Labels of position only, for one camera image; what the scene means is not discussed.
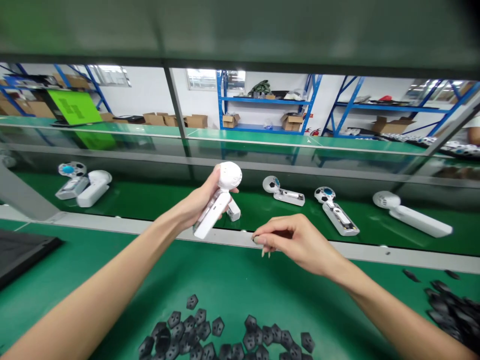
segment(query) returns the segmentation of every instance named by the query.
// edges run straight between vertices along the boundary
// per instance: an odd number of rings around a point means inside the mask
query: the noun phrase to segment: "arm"
[[[304,215],[273,218],[252,237],[266,252],[279,249],[305,270],[343,287],[404,359],[478,359],[344,258]]]
[[[202,187],[156,219],[109,263],[55,306],[2,360],[88,359],[175,237],[191,227],[218,189],[215,167]]]

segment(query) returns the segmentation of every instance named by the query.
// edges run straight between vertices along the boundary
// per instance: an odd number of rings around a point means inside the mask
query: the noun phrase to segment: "black rubber part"
[[[455,279],[455,280],[460,280],[460,275],[458,275],[456,272],[453,272],[452,270],[445,270],[446,274]]]
[[[448,314],[443,314],[435,310],[427,310],[428,316],[438,325],[444,327],[455,327],[455,319]]]
[[[271,327],[271,333],[273,335],[273,342],[280,344],[282,341],[282,329],[280,329],[277,324],[273,324]]]
[[[255,332],[255,330],[257,329],[257,319],[254,318],[252,315],[248,315],[245,320],[245,327],[249,333]]]
[[[244,360],[245,353],[244,347],[241,342],[233,344],[231,347],[231,360]]]
[[[312,339],[312,336],[309,332],[302,332],[300,334],[301,338],[301,345],[305,350],[307,350],[310,354],[314,352],[315,349],[315,342]]]
[[[198,309],[195,314],[195,321],[196,325],[200,325],[207,319],[207,310],[205,309]]]
[[[195,309],[195,307],[197,306],[198,303],[199,303],[199,298],[197,297],[197,295],[193,294],[192,296],[190,296],[187,299],[186,308],[188,310],[193,310],[193,309]]]
[[[157,335],[155,342],[155,351],[159,355],[165,355],[170,347],[170,330],[164,327]]]
[[[170,343],[177,344],[182,340],[182,336],[185,332],[185,326],[183,322],[179,322],[172,330],[171,330],[171,340]]]
[[[170,329],[173,329],[178,325],[181,316],[182,313],[180,311],[174,311],[171,313],[170,317],[168,318],[168,326],[170,327]]]
[[[435,290],[440,293],[451,293],[452,290],[447,286],[447,284],[441,282],[440,280],[435,280],[430,283]]]
[[[152,354],[152,350],[154,348],[155,340],[151,336],[147,336],[145,340],[141,343],[138,347],[138,358],[142,359],[148,355]]]
[[[153,330],[151,331],[151,337],[153,340],[157,341],[157,335],[162,329],[165,329],[167,327],[166,322],[157,322]]]
[[[302,348],[294,342],[290,348],[291,360],[302,360]]]
[[[185,332],[186,333],[189,333],[191,332],[194,328],[195,328],[195,324],[197,323],[197,321],[195,320],[195,318],[190,315],[189,317],[187,317],[184,321],[183,321],[183,326],[185,327]]]
[[[157,353],[150,360],[165,360],[165,354]]]
[[[290,331],[284,330],[281,332],[281,340],[280,344],[285,348],[285,350],[290,351],[294,341],[292,339],[292,335],[290,335]]]
[[[448,315],[449,307],[440,295],[431,296],[428,299],[428,303],[436,312]]]
[[[264,340],[264,333],[262,331],[262,329],[260,328],[260,326],[256,326],[256,329],[255,329],[255,344],[256,345],[262,345],[262,342]]]
[[[255,351],[256,360],[270,360],[269,351],[263,345],[259,345]]]
[[[190,360],[202,360],[202,354],[204,353],[204,348],[202,345],[197,343],[191,350],[190,350]]]
[[[264,326],[261,332],[263,333],[263,343],[267,346],[270,346],[270,344],[274,342],[272,328],[269,326]]]
[[[188,344],[192,347],[192,349],[197,345],[200,341],[200,336],[198,334],[198,328],[194,328],[192,331],[188,333]]]
[[[188,332],[183,333],[183,336],[181,337],[181,340],[178,343],[180,355],[189,353],[190,350],[192,349],[192,346],[189,343],[189,337],[190,337],[190,334]]]
[[[246,332],[245,336],[243,337],[243,345],[245,345],[246,351],[250,352],[252,351],[255,346],[255,334],[253,332]]]
[[[290,353],[289,352],[282,352],[279,356],[278,356],[279,360],[292,360],[292,357],[290,356]]]
[[[458,329],[456,326],[446,326],[446,325],[440,325],[440,329],[442,329],[444,332],[446,332],[448,335],[450,335],[452,338],[458,340],[459,342],[463,343],[464,339],[462,336],[461,331]]]
[[[166,351],[165,360],[175,360],[180,353],[180,347],[178,343],[171,343],[170,347]]]
[[[415,274],[407,269],[403,269],[402,270],[403,273],[406,275],[407,278],[409,278],[410,280],[416,282],[416,283],[421,283],[421,281],[419,279],[417,279],[417,277],[415,276]]]
[[[202,339],[205,341],[212,330],[210,329],[210,321],[202,322],[199,327],[196,329],[196,333]]]
[[[203,354],[201,356],[201,360],[214,360],[216,356],[217,354],[215,353],[215,347],[213,342],[210,342],[203,347]]]
[[[223,344],[220,346],[220,353],[218,354],[218,358],[220,360],[229,360],[232,357],[232,345],[230,344]]]
[[[213,322],[211,323],[211,333],[214,336],[221,336],[222,332],[224,331],[225,324],[222,320],[221,317],[217,317]]]
[[[429,298],[430,298],[430,297],[434,297],[434,296],[436,296],[436,295],[439,295],[438,292],[436,292],[435,290],[432,290],[432,289],[429,288],[429,287],[423,289],[423,291],[425,291],[425,294],[427,294]]]

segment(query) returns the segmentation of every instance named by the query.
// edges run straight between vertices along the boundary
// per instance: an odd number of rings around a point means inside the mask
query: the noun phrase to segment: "open cardboard box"
[[[174,126],[178,127],[179,123],[177,122],[177,117],[175,115],[165,115],[163,117],[163,120],[165,121],[165,125],[167,126]]]
[[[281,127],[285,131],[300,131],[300,127],[304,122],[302,116],[288,115],[287,113],[281,117]]]
[[[207,115],[197,115],[186,117],[186,126],[188,128],[206,129],[209,127],[209,117]]]
[[[70,74],[64,74],[68,82],[70,83],[71,88],[80,88],[80,89],[94,89],[94,85],[87,81],[86,78],[84,78],[81,75],[70,75]],[[55,72],[53,74],[53,77],[58,81],[58,84],[62,88],[66,88],[67,85],[65,84],[63,78],[60,76],[59,73]]]
[[[233,129],[239,124],[240,115],[238,114],[224,115],[222,118],[222,121],[223,121],[224,128]]]
[[[387,118],[385,116],[377,116],[371,130],[379,134],[403,134],[405,129],[413,123],[416,123],[416,121],[413,121],[411,118],[405,116],[390,122],[387,122]]]
[[[143,114],[145,123],[148,125],[166,126],[164,116],[168,116],[166,112],[147,112]]]

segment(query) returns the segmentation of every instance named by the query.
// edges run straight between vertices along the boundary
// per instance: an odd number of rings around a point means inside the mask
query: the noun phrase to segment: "cardboard box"
[[[379,134],[403,134],[405,129],[413,123],[416,123],[416,121],[413,121],[411,118],[405,116],[390,122],[387,122],[387,118],[385,116],[377,116],[376,121],[373,123],[372,131]]]
[[[143,114],[146,125],[166,126],[164,116],[168,116],[166,112],[148,112]]]
[[[43,101],[28,101],[31,113],[37,118],[55,119],[55,115]]]
[[[55,79],[58,81],[58,84],[62,88],[66,88],[67,86],[65,85],[64,80],[60,76],[59,73],[54,73],[53,76]],[[70,74],[65,74],[65,77],[67,78],[68,82],[70,83],[71,88],[80,88],[80,89],[94,89],[94,85],[87,81],[86,78],[80,75],[70,75]]]
[[[222,118],[223,127],[228,129],[233,129],[239,124],[240,115],[233,114],[233,115],[224,115]]]
[[[163,116],[166,126],[175,126],[178,127],[179,123],[177,122],[177,117],[175,115],[165,115]]]
[[[209,127],[209,117],[207,115],[197,115],[186,117],[186,126],[188,128],[206,129]]]
[[[25,113],[33,114],[28,101],[16,99],[15,102]],[[0,115],[23,116],[20,111],[18,111],[17,108],[13,106],[6,98],[0,99]]]
[[[109,122],[109,123],[115,121],[114,116],[115,116],[115,115],[113,115],[111,112],[101,112],[101,113],[100,113],[101,119],[102,119],[103,121]]]
[[[281,127],[285,131],[300,131],[303,122],[304,118],[302,116],[285,114],[281,117]]]

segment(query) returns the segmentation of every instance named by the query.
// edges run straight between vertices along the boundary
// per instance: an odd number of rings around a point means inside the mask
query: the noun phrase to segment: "white wall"
[[[53,65],[48,64],[23,64],[29,74],[53,74],[56,72]],[[74,71],[66,65],[61,66],[67,74]],[[149,112],[162,112],[172,114],[174,112],[170,93],[167,87],[165,73],[158,67],[125,66],[131,87],[102,86],[103,94],[110,105],[112,112],[117,115],[141,115]],[[0,68],[0,75],[8,74],[8,71]],[[219,105],[216,91],[189,90],[188,79],[185,69],[173,70],[180,107],[184,115],[203,114],[208,115],[208,124],[211,128],[219,128]],[[289,74],[275,72],[247,72],[245,80],[245,93],[262,80],[268,80],[272,90],[303,89],[306,74]],[[312,108],[313,118],[308,122],[308,128],[312,130],[323,128],[332,104],[342,85],[343,75],[324,75],[318,89],[317,97]],[[401,100],[407,92],[413,79],[368,77],[365,79],[359,96],[370,95],[373,99],[379,99],[390,95],[395,100]],[[357,81],[345,90],[339,100],[348,101],[354,91]],[[229,96],[236,95],[235,91],[229,92]],[[441,105],[449,109],[451,105]],[[462,112],[465,106],[449,119],[453,121]],[[228,111],[239,113],[241,122],[245,124],[273,123],[280,125],[280,118],[284,113],[297,111],[297,105],[267,105],[255,103],[229,102]],[[344,113],[343,107],[337,107],[333,113],[337,125]],[[378,110],[352,110],[347,118],[345,127],[363,127],[370,129],[377,115],[386,116],[389,120],[398,119],[400,116],[408,116],[409,112],[391,112]],[[439,121],[442,114],[419,113],[408,130],[419,128],[423,125]],[[432,127],[415,132],[418,135],[426,135]]]

